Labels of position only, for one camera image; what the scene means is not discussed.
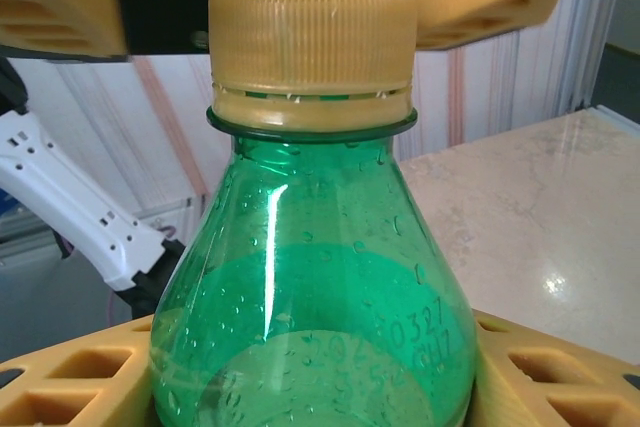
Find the green plastic bottle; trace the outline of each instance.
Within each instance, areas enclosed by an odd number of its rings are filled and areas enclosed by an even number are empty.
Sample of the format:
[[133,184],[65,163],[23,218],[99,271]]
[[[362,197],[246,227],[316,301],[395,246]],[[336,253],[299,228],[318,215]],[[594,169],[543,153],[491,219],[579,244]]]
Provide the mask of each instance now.
[[210,0],[233,156],[158,308],[165,427],[456,427],[475,323],[393,158],[413,0]]

